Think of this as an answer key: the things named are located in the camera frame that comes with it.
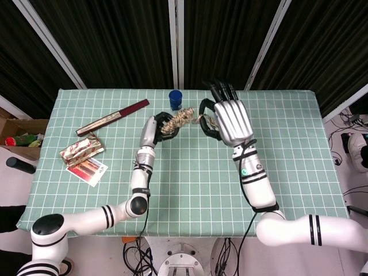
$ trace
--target card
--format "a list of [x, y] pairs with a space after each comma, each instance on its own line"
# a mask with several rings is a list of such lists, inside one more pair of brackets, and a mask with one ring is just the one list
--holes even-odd
[[67, 168], [67, 171], [94, 187], [107, 169], [106, 165], [94, 158], [89, 158], [73, 168]]

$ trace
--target blue cup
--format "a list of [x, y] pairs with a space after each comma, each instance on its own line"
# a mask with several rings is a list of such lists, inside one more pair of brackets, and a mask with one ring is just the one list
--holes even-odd
[[168, 94], [168, 98], [170, 99], [170, 107], [172, 111], [182, 109], [183, 94], [179, 90], [172, 90]]

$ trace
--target table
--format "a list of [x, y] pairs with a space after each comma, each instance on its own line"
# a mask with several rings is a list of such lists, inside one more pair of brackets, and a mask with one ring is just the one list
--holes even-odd
[[[203, 98], [212, 98], [209, 91], [182, 92], [183, 107], [192, 106], [195, 110]], [[149, 116], [170, 111], [168, 93], [169, 90], [60, 90], [18, 227], [30, 230], [35, 220], [50, 213], [83, 212], [127, 200], [142, 127]], [[308, 90], [238, 94], [248, 110], [258, 139], [258, 154], [287, 219], [308, 213], [347, 217], [315, 94]], [[145, 98], [149, 106], [95, 132], [106, 147], [96, 159], [109, 167], [95, 188], [66, 171], [59, 151], [80, 139], [75, 134], [78, 128]], [[175, 139], [159, 143], [155, 152], [144, 235], [244, 234], [253, 213], [240, 191], [231, 148], [206, 137], [199, 125], [190, 124]], [[120, 222], [98, 235], [134, 236], [143, 224], [144, 216]], [[255, 234], [255, 224], [250, 235]]]

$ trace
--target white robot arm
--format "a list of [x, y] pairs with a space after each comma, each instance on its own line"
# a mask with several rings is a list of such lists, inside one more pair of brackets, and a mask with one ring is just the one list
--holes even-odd
[[140, 149], [131, 177], [132, 196], [118, 206], [106, 205], [76, 214], [49, 214], [40, 217], [32, 226], [32, 261], [20, 268], [17, 276], [58, 276], [59, 265], [68, 252], [69, 231], [78, 235], [92, 235], [113, 227], [119, 221], [142, 216], [148, 208], [149, 183], [155, 161], [154, 148], [159, 141], [175, 137], [161, 134], [161, 127], [172, 116], [161, 112], [146, 122], [140, 139]]
[[[205, 84], [210, 88], [216, 103], [204, 99], [200, 114], [204, 114], [205, 108], [212, 110], [219, 131], [210, 130], [203, 116], [201, 127], [206, 135], [234, 148], [232, 159], [239, 173], [243, 194], [253, 211], [261, 215], [256, 226], [258, 239], [268, 246], [310, 243], [368, 252], [368, 230], [353, 220], [313, 214], [295, 221], [285, 219], [258, 158], [256, 141], [252, 138], [252, 126], [244, 104], [238, 100], [229, 83], [215, 79], [215, 82]], [[368, 264], [361, 272], [363, 275], [368, 276]]]

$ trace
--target candy wrapper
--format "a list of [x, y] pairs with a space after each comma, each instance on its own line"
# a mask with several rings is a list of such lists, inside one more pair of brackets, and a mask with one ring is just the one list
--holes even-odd
[[60, 151], [60, 155], [67, 167], [74, 167], [104, 150], [100, 140], [90, 132], [87, 138]]

